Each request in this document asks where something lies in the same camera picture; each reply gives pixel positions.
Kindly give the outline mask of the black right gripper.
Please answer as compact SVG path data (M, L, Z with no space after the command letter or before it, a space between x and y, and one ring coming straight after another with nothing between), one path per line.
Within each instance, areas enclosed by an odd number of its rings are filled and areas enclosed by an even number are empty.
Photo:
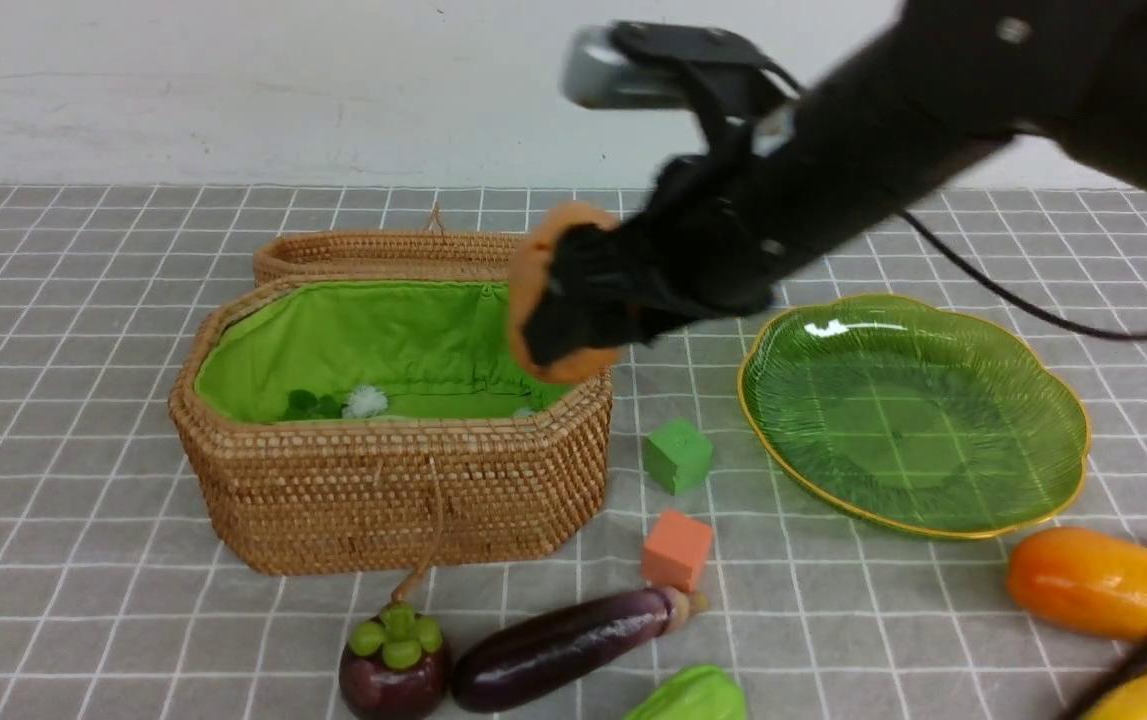
M752 232L750 211L732 197L757 167L750 156L678 156L646 204L612 230L593 285L631 307L622 332L629 345L768 305L793 255L782 241Z

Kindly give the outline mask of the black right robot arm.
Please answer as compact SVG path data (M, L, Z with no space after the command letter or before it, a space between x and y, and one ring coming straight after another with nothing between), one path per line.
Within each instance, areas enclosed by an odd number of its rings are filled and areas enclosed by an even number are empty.
M561 89L588 109L687 109L677 156L622 224L555 208L512 259L506 332L532 377L760 313L779 281L1021 135L1147 191L1147 1L907 1L803 88L725 29L582 28Z

